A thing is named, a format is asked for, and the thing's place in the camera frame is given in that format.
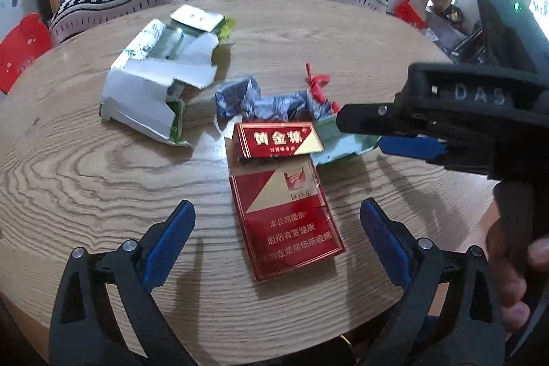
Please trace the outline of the person's right hand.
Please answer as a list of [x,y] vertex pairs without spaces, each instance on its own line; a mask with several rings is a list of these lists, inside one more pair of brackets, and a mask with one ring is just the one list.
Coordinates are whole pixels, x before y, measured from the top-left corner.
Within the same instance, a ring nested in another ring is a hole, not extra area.
[[526,325],[530,308],[523,300],[527,291],[527,282],[510,262],[503,228],[502,219],[499,218],[487,233],[486,247],[502,307],[505,338],[508,339]]

